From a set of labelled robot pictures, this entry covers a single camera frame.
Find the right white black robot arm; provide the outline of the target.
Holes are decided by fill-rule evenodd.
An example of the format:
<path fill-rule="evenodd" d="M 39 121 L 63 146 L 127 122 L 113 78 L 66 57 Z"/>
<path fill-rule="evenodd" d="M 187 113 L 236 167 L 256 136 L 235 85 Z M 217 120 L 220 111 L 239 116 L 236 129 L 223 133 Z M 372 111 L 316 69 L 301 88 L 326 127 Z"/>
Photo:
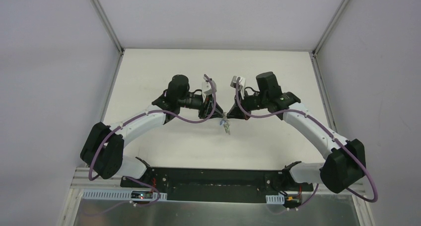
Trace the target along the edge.
<path fill-rule="evenodd" d="M 341 193 L 365 176 L 365 151 L 361 141 L 352 141 L 321 124 L 292 92 L 283 92 L 273 72 L 257 75 L 258 91 L 249 95 L 245 79 L 234 76 L 235 102 L 229 118 L 249 119 L 252 111 L 266 109 L 271 116 L 298 130 L 321 154 L 321 163 L 294 162 L 284 168 L 282 186 L 294 191 L 302 183 L 324 184 L 330 191 Z"/>

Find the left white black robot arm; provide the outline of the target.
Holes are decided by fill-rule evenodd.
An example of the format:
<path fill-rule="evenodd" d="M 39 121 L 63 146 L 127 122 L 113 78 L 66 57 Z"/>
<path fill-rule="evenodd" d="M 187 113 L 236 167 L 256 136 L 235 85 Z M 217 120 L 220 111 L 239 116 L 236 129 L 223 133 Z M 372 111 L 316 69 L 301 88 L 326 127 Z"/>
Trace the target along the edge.
<path fill-rule="evenodd" d="M 111 125 L 96 123 L 80 153 L 81 160 L 89 167 L 88 179 L 131 177 L 139 188 L 148 187 L 151 184 L 149 166 L 143 160 L 124 155 L 124 148 L 175 118 L 191 124 L 222 118 L 223 110 L 216 102 L 216 92 L 216 83 L 207 75 L 202 87 L 195 91 L 190 91 L 185 75 L 175 75 L 163 93 L 140 113 Z"/>

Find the keyring with coloured key tags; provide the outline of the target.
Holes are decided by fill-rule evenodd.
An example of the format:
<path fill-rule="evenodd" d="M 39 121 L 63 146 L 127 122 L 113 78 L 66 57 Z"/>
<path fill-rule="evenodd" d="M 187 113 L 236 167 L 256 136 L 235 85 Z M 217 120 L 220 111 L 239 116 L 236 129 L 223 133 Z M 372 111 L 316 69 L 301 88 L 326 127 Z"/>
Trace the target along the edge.
<path fill-rule="evenodd" d="M 230 135 L 230 122 L 228 119 L 222 118 L 219 123 L 223 128 L 226 134 Z"/>

